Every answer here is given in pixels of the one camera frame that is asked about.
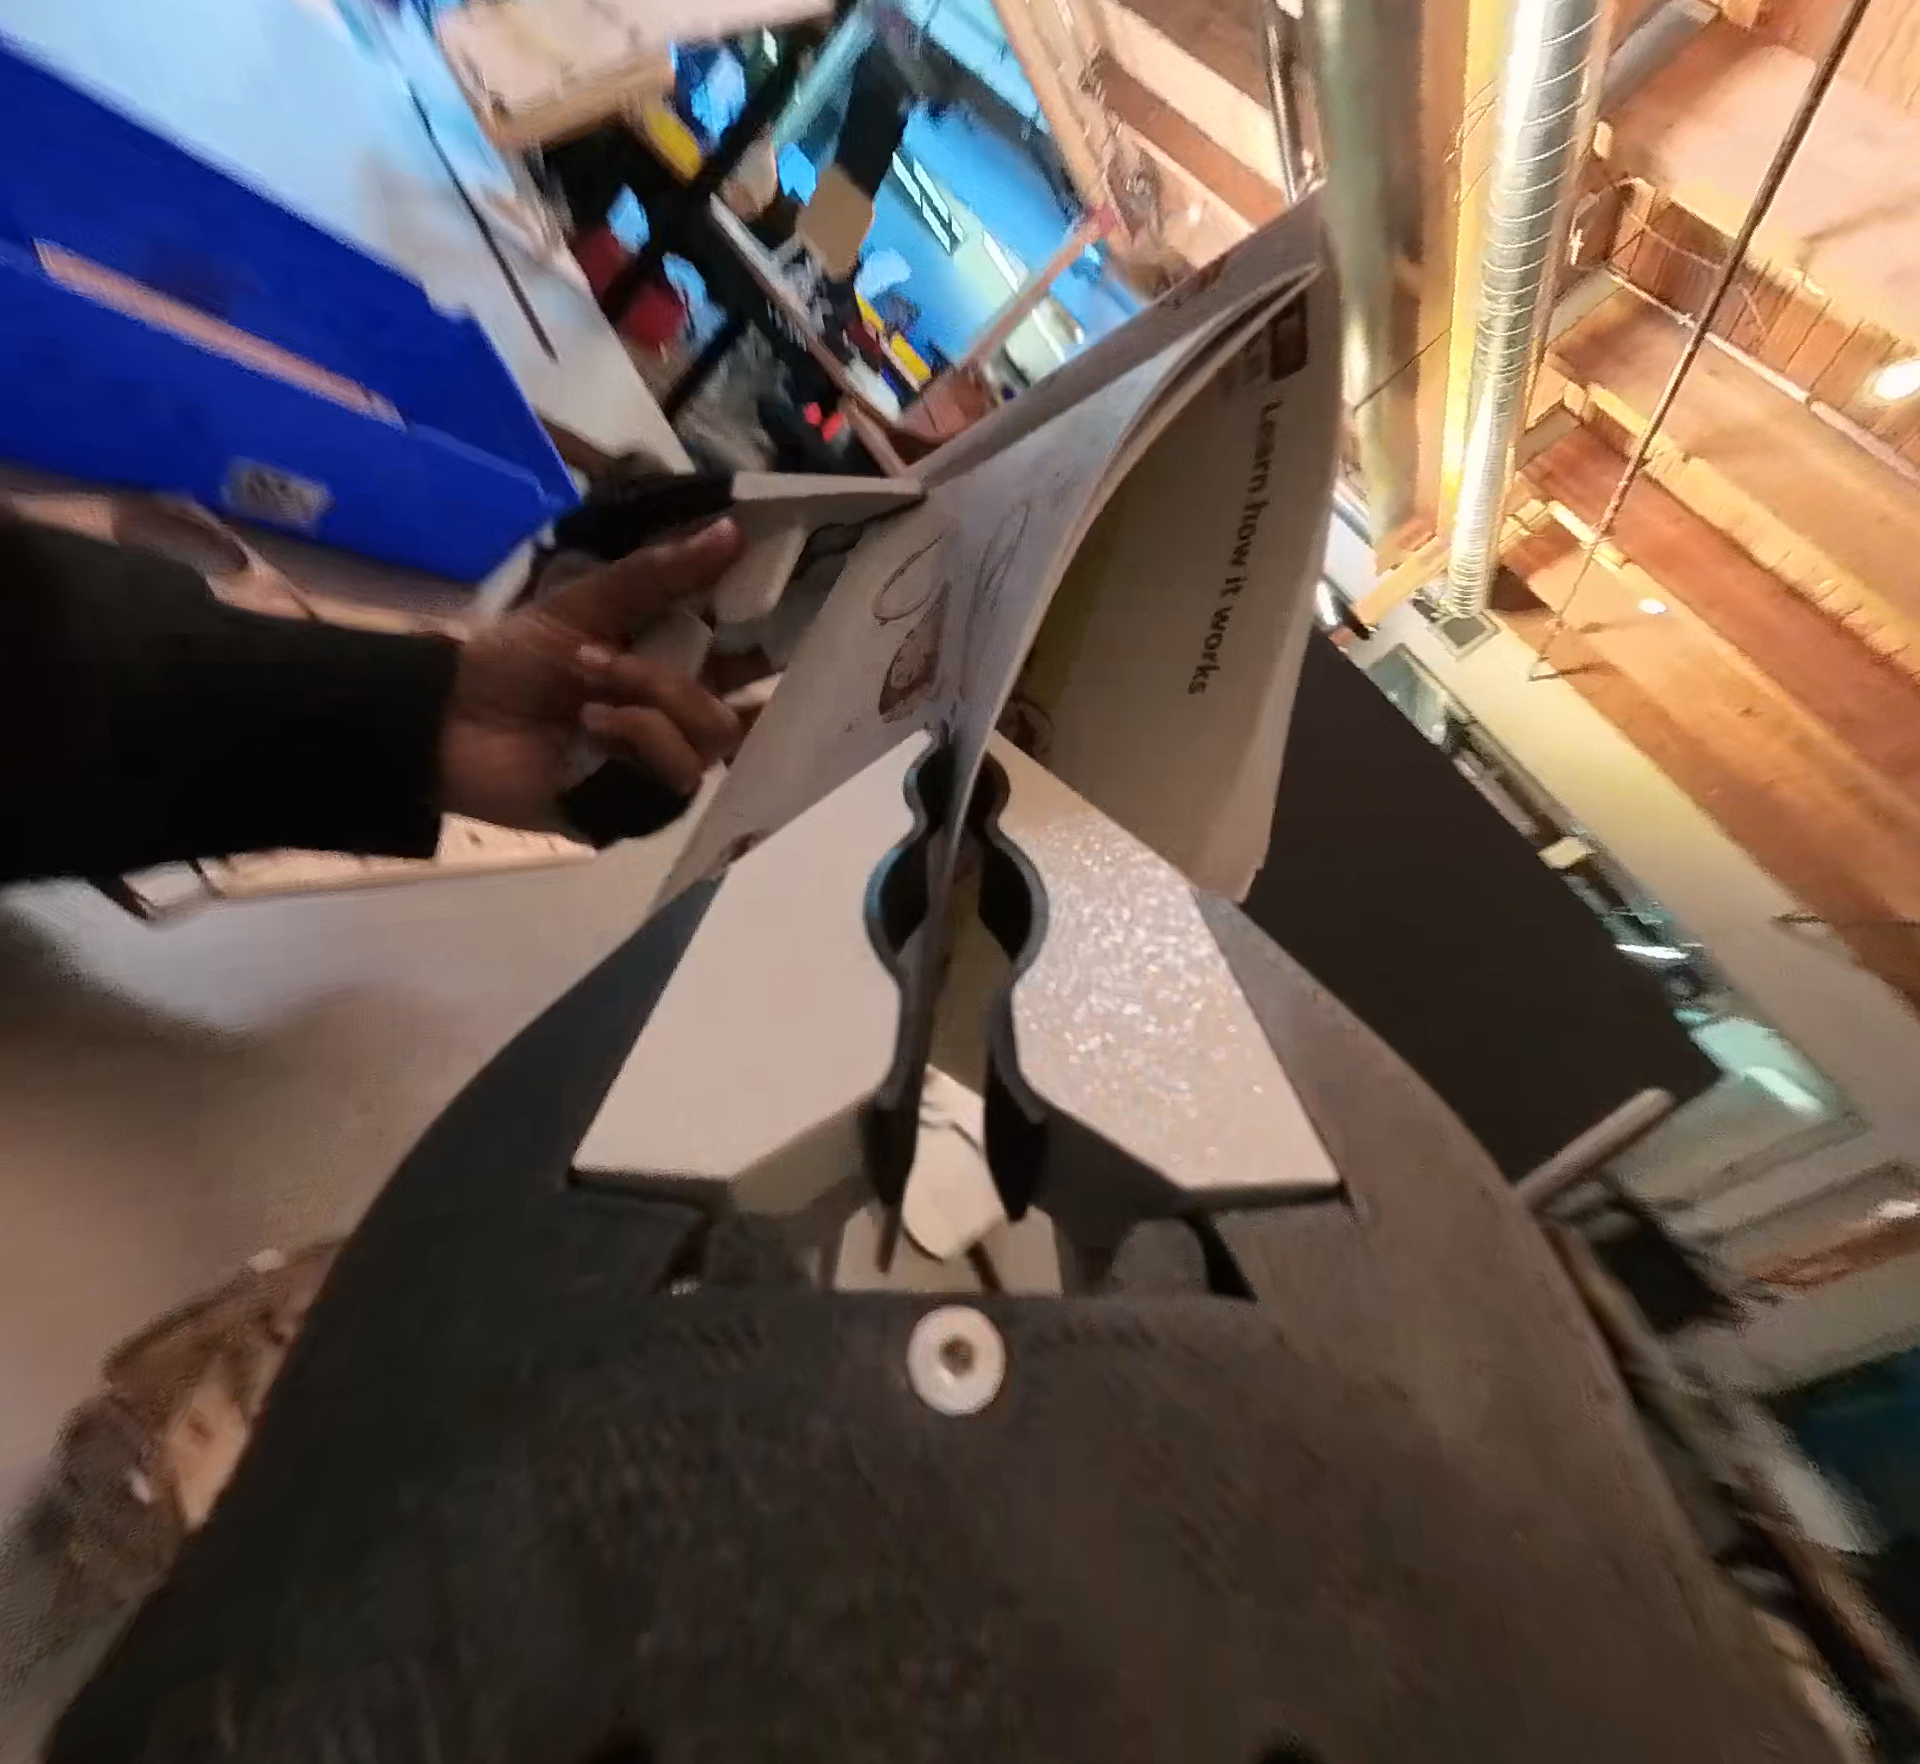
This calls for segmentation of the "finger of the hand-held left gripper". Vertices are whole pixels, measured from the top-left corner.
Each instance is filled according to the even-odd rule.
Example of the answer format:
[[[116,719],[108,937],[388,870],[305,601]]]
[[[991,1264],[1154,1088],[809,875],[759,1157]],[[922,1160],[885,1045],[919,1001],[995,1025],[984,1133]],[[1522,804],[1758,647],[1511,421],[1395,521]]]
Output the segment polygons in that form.
[[[722,521],[736,529],[741,548],[715,584],[715,625],[769,618],[819,532],[861,534],[922,498],[925,486],[911,475],[734,475]]]

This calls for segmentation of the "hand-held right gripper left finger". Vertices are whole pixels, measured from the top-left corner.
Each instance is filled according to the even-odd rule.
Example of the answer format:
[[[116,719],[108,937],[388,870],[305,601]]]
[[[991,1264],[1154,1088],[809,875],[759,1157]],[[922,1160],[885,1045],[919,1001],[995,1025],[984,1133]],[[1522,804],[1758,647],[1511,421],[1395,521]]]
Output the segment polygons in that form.
[[[574,1187],[688,1204],[818,1270],[874,1200],[925,961],[938,738],[911,731],[708,892],[572,1153]]]

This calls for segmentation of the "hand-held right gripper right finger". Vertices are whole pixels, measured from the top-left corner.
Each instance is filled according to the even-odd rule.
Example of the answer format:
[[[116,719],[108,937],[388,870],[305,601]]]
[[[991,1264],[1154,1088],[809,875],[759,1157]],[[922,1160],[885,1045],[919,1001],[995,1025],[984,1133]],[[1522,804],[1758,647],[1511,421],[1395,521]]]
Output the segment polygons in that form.
[[[1009,1217],[1325,1200],[1339,1171],[1189,877],[1011,742],[971,797],[985,1160]]]

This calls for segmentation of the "white instruction booklet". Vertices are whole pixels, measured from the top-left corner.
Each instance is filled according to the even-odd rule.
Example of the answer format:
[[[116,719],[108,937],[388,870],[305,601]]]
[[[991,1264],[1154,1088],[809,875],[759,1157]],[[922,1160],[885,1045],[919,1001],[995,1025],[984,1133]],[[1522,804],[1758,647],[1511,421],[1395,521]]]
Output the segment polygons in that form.
[[[1069,792],[1241,898],[1339,439],[1342,301],[1308,195],[919,466],[919,504],[866,529],[661,901],[919,731],[966,797],[1009,708]]]

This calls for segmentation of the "person's left forearm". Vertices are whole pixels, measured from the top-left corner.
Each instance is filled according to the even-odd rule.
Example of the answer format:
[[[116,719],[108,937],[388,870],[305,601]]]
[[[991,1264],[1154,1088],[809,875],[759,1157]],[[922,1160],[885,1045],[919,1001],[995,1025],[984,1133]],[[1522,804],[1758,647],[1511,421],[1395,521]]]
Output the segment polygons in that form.
[[[274,848],[429,861],[451,639],[258,615],[4,514],[4,884]]]

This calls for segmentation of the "brown wooden parts heap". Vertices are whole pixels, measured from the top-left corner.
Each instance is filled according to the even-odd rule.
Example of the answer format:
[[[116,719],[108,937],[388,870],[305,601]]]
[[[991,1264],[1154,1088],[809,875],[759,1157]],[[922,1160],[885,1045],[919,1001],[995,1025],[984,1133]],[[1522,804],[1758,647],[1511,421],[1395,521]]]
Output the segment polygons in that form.
[[[258,1253],[102,1357],[4,1501],[4,1717],[96,1653],[206,1526],[341,1250]]]

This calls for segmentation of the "person's left hand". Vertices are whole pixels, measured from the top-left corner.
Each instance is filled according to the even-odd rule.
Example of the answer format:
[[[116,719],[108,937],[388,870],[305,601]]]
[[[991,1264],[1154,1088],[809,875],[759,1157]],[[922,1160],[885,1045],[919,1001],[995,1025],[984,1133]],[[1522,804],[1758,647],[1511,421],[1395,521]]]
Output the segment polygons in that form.
[[[461,648],[444,812],[588,847],[676,820],[746,722],[702,672],[635,642],[708,594],[744,548],[729,516],[594,562]]]

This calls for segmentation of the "black mat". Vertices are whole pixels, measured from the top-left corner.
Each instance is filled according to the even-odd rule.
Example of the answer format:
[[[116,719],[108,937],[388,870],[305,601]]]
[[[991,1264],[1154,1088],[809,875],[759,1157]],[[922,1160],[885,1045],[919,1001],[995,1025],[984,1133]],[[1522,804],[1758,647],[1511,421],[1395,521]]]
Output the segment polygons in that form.
[[[1319,631],[1244,915],[1519,1178],[1719,1067],[1575,892]]]

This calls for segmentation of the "blue plastic bin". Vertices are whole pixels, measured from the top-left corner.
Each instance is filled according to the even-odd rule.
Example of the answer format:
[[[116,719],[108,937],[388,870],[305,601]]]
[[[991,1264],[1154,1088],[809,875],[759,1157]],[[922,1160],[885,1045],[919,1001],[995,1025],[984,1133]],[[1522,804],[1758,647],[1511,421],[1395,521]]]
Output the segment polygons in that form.
[[[516,462],[546,439],[478,321],[14,42],[4,242],[388,422]]]
[[[462,585],[576,499],[532,418],[532,454],[491,454],[239,364],[122,283],[54,246],[4,248],[4,466]]]

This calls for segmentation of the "pale wooden board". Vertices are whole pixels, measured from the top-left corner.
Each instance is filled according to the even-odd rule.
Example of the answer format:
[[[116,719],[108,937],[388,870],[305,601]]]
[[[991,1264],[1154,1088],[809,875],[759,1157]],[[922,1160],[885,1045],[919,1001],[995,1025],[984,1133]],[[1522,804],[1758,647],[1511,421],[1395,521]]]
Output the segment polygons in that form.
[[[434,33],[485,136],[528,151],[671,95],[682,45],[831,15],[835,0],[462,0]]]

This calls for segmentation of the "grey metal pole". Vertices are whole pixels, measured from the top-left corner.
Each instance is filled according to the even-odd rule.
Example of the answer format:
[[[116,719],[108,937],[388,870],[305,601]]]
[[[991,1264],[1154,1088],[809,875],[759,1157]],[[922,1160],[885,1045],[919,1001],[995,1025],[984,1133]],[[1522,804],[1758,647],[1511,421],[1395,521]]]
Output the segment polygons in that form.
[[[1375,544],[1416,516],[1425,346],[1425,0],[1302,0],[1322,213],[1342,289],[1342,398]]]

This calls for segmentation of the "silver ventilation duct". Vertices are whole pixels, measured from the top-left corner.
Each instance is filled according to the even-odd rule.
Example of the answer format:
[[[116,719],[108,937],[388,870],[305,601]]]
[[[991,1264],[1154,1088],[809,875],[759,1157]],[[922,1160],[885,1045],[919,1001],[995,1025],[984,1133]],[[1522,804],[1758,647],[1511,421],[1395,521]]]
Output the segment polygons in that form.
[[[1444,585],[1455,622],[1482,618],[1501,569],[1522,412],[1598,119],[1605,26],[1609,0],[1505,0]]]

